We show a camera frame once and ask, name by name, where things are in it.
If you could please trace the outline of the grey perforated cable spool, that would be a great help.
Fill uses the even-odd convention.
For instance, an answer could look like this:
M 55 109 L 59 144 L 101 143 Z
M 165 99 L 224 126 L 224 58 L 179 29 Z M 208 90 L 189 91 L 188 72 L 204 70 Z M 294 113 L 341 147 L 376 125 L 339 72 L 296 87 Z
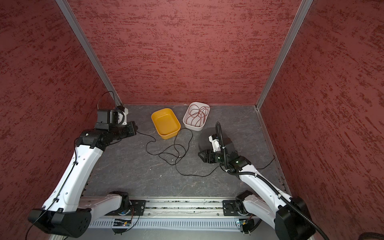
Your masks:
M 217 134 L 215 128 L 208 128 L 202 131 L 201 135 L 199 136 L 199 152 L 203 150 L 213 150 L 212 144 L 209 142 L 209 136 Z M 235 149 L 234 143 L 232 140 L 225 134 L 223 135 L 223 143 L 225 145 L 225 149 L 228 151 L 230 162 L 237 159 L 239 157 L 238 152 Z

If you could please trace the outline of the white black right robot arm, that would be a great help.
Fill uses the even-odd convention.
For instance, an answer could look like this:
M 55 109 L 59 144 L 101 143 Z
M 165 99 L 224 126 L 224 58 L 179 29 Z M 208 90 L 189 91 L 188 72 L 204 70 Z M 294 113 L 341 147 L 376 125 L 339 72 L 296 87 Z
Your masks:
M 242 208 L 271 226 L 280 240 L 308 240 L 316 233 L 305 202 L 292 198 L 262 176 L 252 163 L 237 152 L 224 155 L 213 150 L 198 153 L 204 163 L 228 167 L 226 172 L 238 177 L 255 192 L 237 197 Z

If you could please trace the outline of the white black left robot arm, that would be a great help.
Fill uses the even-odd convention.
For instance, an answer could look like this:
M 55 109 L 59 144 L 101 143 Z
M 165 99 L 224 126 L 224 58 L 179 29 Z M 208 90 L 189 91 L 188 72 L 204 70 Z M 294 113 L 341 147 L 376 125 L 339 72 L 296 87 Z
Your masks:
M 103 198 L 81 204 L 93 168 L 113 141 L 135 136 L 134 121 L 106 129 L 85 130 L 75 140 L 74 154 L 58 185 L 39 209 L 30 211 L 28 221 L 46 234 L 78 238 L 89 225 L 108 213 L 133 216 L 128 193 L 114 191 Z

